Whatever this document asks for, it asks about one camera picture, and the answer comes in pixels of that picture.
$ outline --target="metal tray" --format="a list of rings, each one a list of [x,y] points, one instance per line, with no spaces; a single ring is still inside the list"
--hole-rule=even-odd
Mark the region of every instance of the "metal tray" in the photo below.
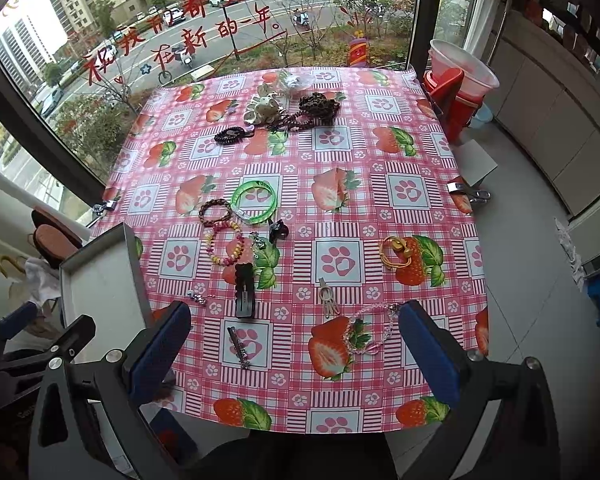
[[[99,361],[113,348],[125,349],[153,324],[136,238],[124,223],[60,265],[60,291],[66,326],[81,314],[93,317],[96,324],[95,337],[75,357],[76,363]]]

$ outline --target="yellow ring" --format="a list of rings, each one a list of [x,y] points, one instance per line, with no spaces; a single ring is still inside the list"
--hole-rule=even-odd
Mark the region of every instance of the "yellow ring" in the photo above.
[[[391,242],[392,247],[394,249],[396,249],[397,251],[405,253],[405,256],[407,257],[407,261],[404,263],[397,264],[397,263],[389,260],[389,258],[386,256],[386,254],[384,254],[384,245],[387,242]],[[387,238],[385,238],[384,240],[382,240],[380,242],[379,247],[378,247],[378,253],[380,254],[380,260],[382,261],[382,263],[391,269],[401,269],[403,267],[408,267],[411,265],[411,250],[410,250],[410,248],[407,247],[407,244],[405,243],[404,240],[402,240],[402,238],[398,238],[395,236],[388,236]]]

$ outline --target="blue gripper pad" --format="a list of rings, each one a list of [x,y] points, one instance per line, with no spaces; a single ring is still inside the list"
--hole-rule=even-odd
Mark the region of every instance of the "blue gripper pad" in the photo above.
[[[460,400],[458,371],[409,303],[398,312],[398,328],[433,396],[455,407]]]
[[[154,400],[190,330],[191,312],[182,303],[155,334],[130,371],[129,399],[132,403],[139,406]]]
[[[38,315],[38,307],[35,303],[27,301],[22,306],[11,312],[7,317],[0,320],[0,339],[7,340],[14,337],[24,329]]]

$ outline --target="tiled floor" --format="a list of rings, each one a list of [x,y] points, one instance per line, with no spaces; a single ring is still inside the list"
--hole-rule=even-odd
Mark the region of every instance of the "tiled floor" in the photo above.
[[[488,284],[490,358],[512,363],[524,356],[540,359],[554,401],[563,478],[574,478],[600,432],[600,329],[596,309],[571,279],[555,234],[554,218],[567,224],[566,212],[538,170],[494,124],[465,134],[498,163],[484,182],[493,198],[475,213]],[[496,410],[497,402],[490,403],[456,476],[472,468]],[[203,454],[247,434],[178,418]],[[426,426],[387,434],[399,474],[435,430]]]

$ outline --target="table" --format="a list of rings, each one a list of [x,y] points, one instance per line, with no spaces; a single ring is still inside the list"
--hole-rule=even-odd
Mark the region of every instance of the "table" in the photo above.
[[[458,170],[445,136],[413,70],[291,71],[313,75],[314,91],[341,101],[333,126],[288,139],[262,130],[241,144],[218,146],[214,134],[244,124],[247,101],[275,74],[223,76],[157,89],[113,168],[108,187],[114,189],[107,193],[119,194],[120,203],[94,234],[126,222],[141,242],[152,308],[176,299],[191,305],[192,330],[173,364],[177,388],[163,405],[208,420],[291,433],[387,431],[441,420],[447,407],[430,396],[397,328],[378,354],[356,355],[350,371],[335,380],[318,375],[312,364],[313,358],[318,367],[325,365],[325,348],[333,351],[326,329],[314,336],[314,355],[308,346],[312,327],[326,321],[318,297],[323,277],[343,316],[363,306],[418,299],[464,348],[479,343],[486,350],[480,242],[472,218],[459,209],[465,205],[456,206],[446,192]],[[287,104],[291,112],[298,110],[298,100]],[[290,236],[278,242],[279,254],[271,248],[261,254],[268,267],[256,277],[261,290],[255,319],[248,321],[233,317],[234,268],[209,259],[197,210],[207,200],[230,198],[254,179],[276,191],[274,219],[286,222]],[[178,194],[182,186],[184,200]],[[342,199],[341,208],[330,210]],[[262,210],[271,200],[268,192],[253,190],[240,204]],[[245,235],[251,230],[245,226]],[[266,224],[256,230],[268,232]],[[234,234],[223,233],[216,238],[217,254],[233,247]],[[379,241],[391,235],[416,244],[429,272],[423,283],[406,284],[423,279],[416,265],[407,272],[382,264]],[[250,240],[247,247],[242,261],[258,251]],[[208,296],[206,307],[188,300],[188,290]],[[387,326],[382,306],[363,320],[373,340]],[[228,326],[236,327],[246,345],[250,370],[238,366]],[[342,366],[338,359],[342,356],[336,356],[336,366]]]

